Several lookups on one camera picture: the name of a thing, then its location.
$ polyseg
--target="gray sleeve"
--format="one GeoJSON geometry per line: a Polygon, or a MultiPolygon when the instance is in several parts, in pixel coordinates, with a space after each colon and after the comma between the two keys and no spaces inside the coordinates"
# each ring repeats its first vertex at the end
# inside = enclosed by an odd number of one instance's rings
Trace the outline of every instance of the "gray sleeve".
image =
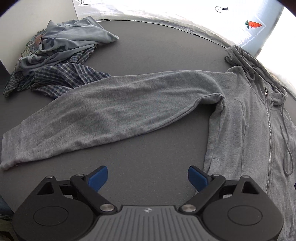
{"type": "Polygon", "coordinates": [[[6,132],[0,167],[151,132],[177,121],[198,104],[225,106],[216,80],[230,79],[230,72],[173,71],[116,76],[83,85],[6,132]]]}

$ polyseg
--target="white wall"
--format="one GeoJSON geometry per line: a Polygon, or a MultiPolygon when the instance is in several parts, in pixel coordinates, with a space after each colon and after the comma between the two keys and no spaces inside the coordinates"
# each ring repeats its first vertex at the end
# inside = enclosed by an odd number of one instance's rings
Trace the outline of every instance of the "white wall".
{"type": "Polygon", "coordinates": [[[49,20],[77,19],[72,0],[19,0],[0,17],[0,60],[11,73],[26,43],[49,20]]]}

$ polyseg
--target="orange carrot print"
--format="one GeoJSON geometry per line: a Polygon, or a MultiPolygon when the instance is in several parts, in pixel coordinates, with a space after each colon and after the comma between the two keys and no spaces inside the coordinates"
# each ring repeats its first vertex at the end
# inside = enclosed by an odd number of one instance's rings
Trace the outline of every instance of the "orange carrot print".
{"type": "Polygon", "coordinates": [[[251,28],[258,28],[258,27],[261,27],[262,24],[260,23],[256,23],[256,22],[252,22],[252,21],[245,21],[244,22],[245,25],[247,25],[247,28],[251,27],[251,28]]]}

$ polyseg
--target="drawstring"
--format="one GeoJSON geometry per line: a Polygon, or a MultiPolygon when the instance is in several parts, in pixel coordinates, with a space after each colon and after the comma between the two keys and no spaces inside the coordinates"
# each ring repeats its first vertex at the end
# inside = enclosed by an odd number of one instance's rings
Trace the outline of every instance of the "drawstring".
{"type": "MultiPolygon", "coordinates": [[[[282,117],[283,117],[283,123],[284,123],[285,131],[286,131],[286,134],[287,134],[287,137],[288,137],[288,142],[289,142],[290,141],[290,136],[289,136],[289,133],[288,133],[288,130],[287,130],[287,126],[286,126],[286,122],[285,122],[285,118],[284,118],[284,96],[282,97],[281,114],[282,114],[282,117]]],[[[283,131],[282,126],[281,126],[281,135],[283,136],[283,139],[284,139],[284,142],[285,142],[287,151],[288,151],[288,153],[290,155],[291,163],[292,163],[292,170],[288,173],[287,170],[286,170],[286,162],[285,162],[285,157],[284,157],[284,162],[283,162],[284,173],[285,173],[286,176],[289,176],[294,171],[294,161],[293,161],[292,153],[290,151],[290,147],[289,147],[289,145],[287,143],[287,140],[286,140],[286,138],[284,136],[284,131],[283,131]]]]}

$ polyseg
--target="gray table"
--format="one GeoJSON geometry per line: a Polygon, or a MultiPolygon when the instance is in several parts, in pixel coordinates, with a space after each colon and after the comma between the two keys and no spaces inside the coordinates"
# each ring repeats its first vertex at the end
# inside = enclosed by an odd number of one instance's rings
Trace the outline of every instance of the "gray table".
{"type": "MultiPolygon", "coordinates": [[[[223,47],[198,36],[161,25],[108,21],[104,28],[119,41],[100,46],[86,65],[111,75],[146,74],[170,70],[225,72],[223,47]]],[[[0,76],[3,87],[8,76],[0,76]]],[[[11,98],[0,96],[0,134],[47,105],[52,99],[24,91],[11,98]]],[[[68,179],[100,165],[109,180],[100,190],[115,205],[180,205],[194,195],[187,180],[190,165],[203,167],[208,119],[215,106],[195,111],[168,127],[116,143],[65,153],[0,172],[0,194],[16,210],[46,176],[68,179]]],[[[286,108],[296,123],[296,105],[289,96],[286,108]]]]}

